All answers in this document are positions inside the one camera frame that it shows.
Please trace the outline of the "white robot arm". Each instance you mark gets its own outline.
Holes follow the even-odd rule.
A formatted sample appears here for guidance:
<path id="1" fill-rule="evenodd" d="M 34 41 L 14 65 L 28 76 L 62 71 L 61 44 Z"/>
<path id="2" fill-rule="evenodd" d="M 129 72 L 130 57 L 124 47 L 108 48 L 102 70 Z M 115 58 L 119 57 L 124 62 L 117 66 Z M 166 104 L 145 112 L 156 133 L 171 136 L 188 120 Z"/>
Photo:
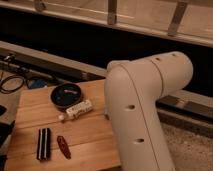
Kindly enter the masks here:
<path id="1" fill-rule="evenodd" d="M 105 105 L 123 171 L 175 171 L 156 101 L 183 89 L 192 75 L 193 65 L 181 52 L 108 64 Z"/>

